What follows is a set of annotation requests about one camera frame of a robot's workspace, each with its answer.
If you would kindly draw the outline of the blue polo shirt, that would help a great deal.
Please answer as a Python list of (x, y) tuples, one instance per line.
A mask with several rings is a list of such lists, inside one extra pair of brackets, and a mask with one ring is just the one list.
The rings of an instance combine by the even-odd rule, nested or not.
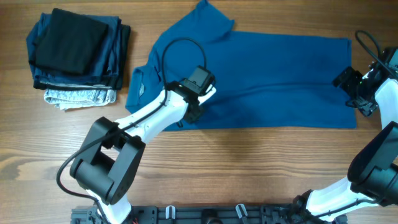
[(207, 1), (167, 29), (145, 65), (134, 69), (126, 109), (153, 101), (164, 82), (189, 77), (198, 65), (215, 75), (204, 115), (185, 129), (305, 126), (355, 128), (348, 95), (333, 80), (351, 64), (351, 41), (233, 29)]

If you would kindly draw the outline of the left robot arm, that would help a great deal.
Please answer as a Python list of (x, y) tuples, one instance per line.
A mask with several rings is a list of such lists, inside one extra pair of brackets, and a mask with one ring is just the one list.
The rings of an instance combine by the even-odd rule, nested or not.
[(198, 66), (189, 78), (166, 84), (165, 90), (134, 114), (110, 121), (97, 119), (70, 175), (95, 205), (72, 211), (72, 223), (138, 223), (138, 212), (127, 199), (146, 144), (166, 127), (203, 114), (202, 103), (215, 94), (215, 76)]

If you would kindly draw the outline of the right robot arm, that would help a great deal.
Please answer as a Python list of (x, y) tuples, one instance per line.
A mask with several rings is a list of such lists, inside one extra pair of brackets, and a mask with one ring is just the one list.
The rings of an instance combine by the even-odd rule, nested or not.
[(346, 177), (295, 198), (291, 223), (332, 223), (359, 208), (397, 204), (397, 48), (386, 48), (365, 75), (346, 68), (333, 85), (364, 116), (379, 110), (382, 130), (353, 159)]

